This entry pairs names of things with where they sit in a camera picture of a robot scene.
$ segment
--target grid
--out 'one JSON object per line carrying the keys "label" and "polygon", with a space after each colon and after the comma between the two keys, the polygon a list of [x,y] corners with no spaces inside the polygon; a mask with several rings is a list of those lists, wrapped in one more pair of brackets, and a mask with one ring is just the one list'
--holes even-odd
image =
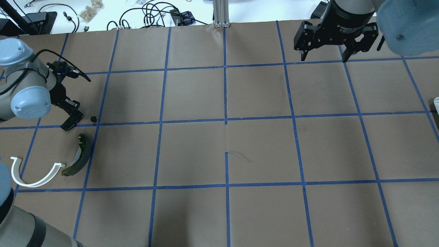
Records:
{"label": "grid", "polygon": [[[309,207],[308,207],[308,199],[307,199],[307,193],[306,193],[306,186],[307,185],[336,185],[336,184],[377,184],[378,185],[378,189],[379,189],[379,193],[380,193],[380,197],[382,200],[382,204],[383,204],[383,208],[384,208],[384,212],[385,212],[385,216],[387,219],[387,223],[389,225],[389,230],[390,230],[390,234],[393,240],[393,245],[394,246],[398,246],[397,243],[397,239],[395,237],[394,231],[393,231],[393,227],[392,227],[392,222],[391,222],[391,218],[389,216],[389,212],[387,210],[387,205],[386,205],[386,200],[382,191],[382,187],[381,184],[382,183],[398,183],[398,182],[431,182],[431,181],[439,181],[439,178],[410,178],[410,179],[380,179],[376,166],[375,166],[375,161],[374,161],[374,156],[371,150],[371,145],[369,143],[369,138],[367,135],[367,131],[363,122],[363,118],[362,116],[377,116],[377,115],[392,115],[392,114],[426,114],[428,117],[428,120],[431,124],[431,127],[433,128],[433,131],[435,133],[436,139],[439,141],[439,134],[438,131],[435,127],[434,121],[431,118],[430,114],[431,113],[435,113],[436,111],[430,111],[428,110],[427,106],[425,105],[424,100],[422,99],[421,93],[416,85],[416,82],[411,74],[411,71],[407,65],[406,60],[409,59],[429,59],[429,58],[439,58],[439,56],[431,56],[431,57],[412,57],[412,58],[405,58],[405,57],[401,57],[401,58],[389,58],[389,59],[385,59],[385,58],[379,58],[379,59],[353,59],[350,60],[349,62],[366,62],[366,61],[391,61],[391,60],[400,60],[403,61],[407,72],[410,76],[410,79],[413,83],[413,86],[416,90],[416,93],[419,97],[419,100],[422,102],[422,106],[423,106],[423,111],[412,111],[412,112],[396,112],[396,113],[387,113],[387,112],[376,112],[376,113],[363,113],[360,110],[357,98],[356,98],[356,94],[354,91],[354,87],[350,78],[350,74],[349,74],[349,70],[346,64],[344,64],[344,68],[345,68],[345,72],[346,72],[346,76],[347,79],[349,81],[349,86],[352,92],[352,96],[355,102],[355,106],[357,109],[357,113],[348,113],[348,114],[319,114],[319,115],[295,115],[294,112],[294,107],[293,107],[293,103],[292,103],[292,99],[291,99],[291,92],[290,92],[290,86],[289,86],[289,79],[288,79],[288,71],[287,71],[287,65],[294,65],[294,64],[315,64],[315,63],[341,63],[341,60],[333,60],[333,61],[320,61],[320,62],[286,62],[285,59],[285,52],[284,52],[284,45],[282,42],[282,35],[281,35],[281,31],[280,31],[280,27],[279,27],[279,23],[276,22],[276,26],[277,26],[277,32],[279,35],[279,42],[281,45],[281,52],[282,52],[282,58],[283,58],[283,62],[282,63],[270,63],[270,64],[246,64],[246,65],[227,65],[227,50],[226,50],[226,33],[227,33],[227,29],[223,29],[223,53],[224,53],[224,63],[223,65],[219,65],[219,66],[207,66],[207,67],[191,67],[191,68],[168,68],[168,58],[169,58],[169,44],[170,44],[170,38],[171,38],[171,31],[172,29],[169,29],[168,32],[168,38],[167,38],[167,47],[166,47],[166,61],[165,61],[165,67],[163,69],[143,69],[143,70],[124,70],[124,71],[112,71],[112,63],[113,63],[113,58],[115,55],[115,51],[116,51],[116,47],[117,47],[117,41],[118,41],[118,36],[119,36],[119,31],[117,31],[116,33],[116,38],[114,41],[114,46],[113,46],[113,51],[112,51],[112,57],[110,60],[110,65],[108,68],[108,71],[106,72],[92,72],[92,73],[87,73],[89,75],[93,75],[93,74],[106,74],[106,81],[105,81],[105,86],[104,86],[104,91],[103,91],[103,97],[101,100],[101,106],[100,106],[100,110],[99,110],[99,116],[98,116],[98,121],[96,124],[79,124],[77,127],[96,127],[96,131],[95,131],[95,135],[94,135],[94,141],[93,141],[93,150],[94,147],[96,145],[96,141],[97,141],[97,137],[98,137],[98,132],[99,132],[99,127],[100,126],[117,126],[117,125],[142,125],[142,124],[159,124],[159,134],[158,134],[158,143],[157,143],[157,155],[156,155],[156,163],[155,163],[155,174],[154,174],[154,185],[153,186],[143,186],[143,187],[116,187],[116,188],[87,188],[87,182],[88,182],[88,177],[89,177],[89,173],[90,173],[90,167],[92,164],[92,160],[93,160],[93,152],[90,156],[90,160],[87,166],[87,170],[86,170],[86,177],[84,180],[84,184],[83,184],[83,188],[82,189],[20,189],[18,186],[15,188],[15,194],[17,193],[26,193],[26,192],[82,192],[81,194],[81,199],[80,199],[80,204],[79,204],[79,210],[77,213],[77,217],[76,217],[76,224],[75,224],[75,230],[73,233],[73,237],[76,237],[77,234],[77,230],[78,230],[78,225],[79,225],[79,221],[80,221],[80,215],[81,215],[81,209],[83,206],[83,201],[84,201],[84,196],[85,193],[87,191],[124,191],[124,190],[151,190],[152,191],[152,204],[151,204],[151,219],[150,219],[150,228],[149,228],[149,246],[151,246],[151,242],[152,242],[152,232],[153,232],[153,222],[154,222],[154,212],[155,212],[155,196],[156,196],[156,192],[157,190],[161,190],[161,189],[197,189],[197,188],[220,188],[220,187],[224,187],[226,188],[226,215],[227,215],[227,246],[231,246],[231,242],[230,242],[230,197],[229,197],[229,189],[230,187],[250,187],[250,186],[302,186],[303,187],[303,198],[304,198],[304,206],[305,206],[305,214],[306,214],[306,221],[307,221],[307,227],[308,227],[308,234],[309,234],[309,241],[310,241],[310,245],[313,247],[314,246],[314,242],[313,242],[313,234],[312,234],[312,225],[311,225],[311,220],[310,220],[310,215],[309,215]],[[66,34],[65,37],[65,41],[64,41],[64,45],[61,51],[61,55],[64,52],[64,48],[66,46],[68,40],[68,34]],[[257,66],[276,66],[276,65],[282,65],[284,67],[284,73],[285,73],[285,78],[286,78],[286,87],[287,87],[287,92],[288,92],[288,99],[289,99],[289,106],[290,106],[290,111],[291,111],[291,115],[289,116],[261,116],[261,117],[244,117],[244,118],[229,118],[227,116],[227,68],[235,68],[235,67],[257,67]],[[170,121],[164,121],[163,120],[163,105],[164,105],[164,100],[165,100],[165,86],[166,86],[166,75],[168,71],[171,70],[187,70],[187,69],[217,69],[217,68],[223,68],[223,73],[224,73],[224,118],[220,118],[220,119],[193,119],[193,120],[170,120]],[[106,94],[106,90],[107,90],[107,86],[108,86],[108,80],[109,77],[112,73],[133,73],[133,72],[149,72],[149,71],[160,71],[164,73],[164,77],[163,77],[163,87],[162,87],[162,97],[161,97],[161,107],[160,107],[160,120],[159,121],[152,121],[152,122],[129,122],[129,123],[101,123],[101,116],[102,116],[102,110],[103,110],[103,106],[104,106],[104,101],[105,101],[105,94]],[[307,182],[305,180],[305,175],[303,172],[303,166],[302,166],[302,158],[301,158],[301,152],[300,152],[300,141],[298,138],[298,131],[297,131],[297,126],[296,126],[296,119],[297,118],[318,118],[318,117],[338,117],[338,116],[358,116],[360,119],[360,123],[361,123],[361,127],[363,130],[363,134],[364,134],[364,138],[367,144],[367,148],[368,148],[368,152],[370,155],[370,159],[371,159],[371,163],[373,166],[373,170],[374,170],[374,174],[375,174],[375,179],[374,180],[355,180],[355,181],[312,181],[312,182]],[[159,159],[160,159],[160,145],[161,145],[161,137],[162,137],[162,127],[164,124],[174,124],[174,123],[195,123],[195,122],[224,122],[225,125],[228,124],[228,121],[242,121],[242,120],[266,120],[266,119],[292,119],[293,125],[292,128],[294,130],[294,137],[295,137],[295,142],[296,142],[296,152],[298,155],[298,159],[299,159],[299,169],[300,169],[300,177],[301,177],[301,181],[300,182],[271,182],[271,183],[229,183],[229,158],[228,158],[228,153],[225,153],[225,183],[224,184],[207,184],[207,185],[180,185],[180,186],[157,186],[157,177],[158,177],[158,165],[159,165]],[[35,136],[37,134],[37,131],[39,129],[42,128],[58,128],[59,126],[57,125],[49,125],[49,126],[44,126],[44,125],[40,125],[40,121],[41,119],[38,120],[38,123],[36,124],[36,126],[30,126],[30,127],[0,127],[0,130],[7,130],[7,129],[34,129],[34,134],[26,155],[26,158],[24,160],[23,163],[23,168],[22,171],[20,173],[21,176],[23,176],[23,173],[25,171],[25,167],[28,161],[28,157],[31,153],[32,150],[32,146],[35,140]]]}

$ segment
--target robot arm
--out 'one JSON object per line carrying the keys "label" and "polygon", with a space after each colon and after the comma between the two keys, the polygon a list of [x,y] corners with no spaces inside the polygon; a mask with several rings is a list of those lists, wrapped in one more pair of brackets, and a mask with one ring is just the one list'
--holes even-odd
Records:
{"label": "robot arm", "polygon": [[[377,11],[377,22],[368,23]],[[330,0],[322,22],[302,22],[294,49],[304,61],[312,49],[345,45],[351,55],[367,52],[378,37],[378,28],[389,48],[400,55],[419,55],[439,49],[439,1],[436,0]]]}
{"label": "robot arm", "polygon": [[37,56],[45,51],[56,53],[41,50],[33,54],[33,50],[19,39],[1,40],[0,47],[0,65],[5,69],[6,79],[6,85],[0,86],[0,122],[15,116],[43,117],[52,104],[70,116],[61,125],[63,130],[69,131],[76,126],[84,114],[78,110],[80,103],[67,97],[61,82],[66,76],[78,78],[79,75],[90,81],[88,76],[66,62],[48,63],[46,67]]}

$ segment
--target black plug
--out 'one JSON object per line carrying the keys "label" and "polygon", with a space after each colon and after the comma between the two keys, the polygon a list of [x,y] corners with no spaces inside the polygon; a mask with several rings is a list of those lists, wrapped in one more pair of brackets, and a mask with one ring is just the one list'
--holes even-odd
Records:
{"label": "black plug", "polygon": [[63,14],[68,21],[72,20],[72,18],[70,16],[67,16],[67,13],[65,11],[63,12]]}

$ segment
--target cable connector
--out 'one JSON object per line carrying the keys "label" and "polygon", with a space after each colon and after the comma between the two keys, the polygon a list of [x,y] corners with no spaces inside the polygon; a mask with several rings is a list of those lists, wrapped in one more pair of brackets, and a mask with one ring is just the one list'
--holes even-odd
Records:
{"label": "cable connector", "polygon": [[65,16],[65,18],[68,20],[68,21],[71,21],[72,20],[72,17],[71,16],[67,16],[67,13],[64,11],[64,12],[62,12],[63,13],[63,15]]}

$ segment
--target black metal bar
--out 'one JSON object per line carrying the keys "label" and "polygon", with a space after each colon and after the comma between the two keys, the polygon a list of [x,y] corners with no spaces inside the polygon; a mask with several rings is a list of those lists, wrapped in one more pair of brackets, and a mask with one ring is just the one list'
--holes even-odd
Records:
{"label": "black metal bar", "polygon": [[38,34],[36,30],[34,30],[30,24],[7,2],[7,0],[0,0],[0,7],[23,31],[30,35]]}

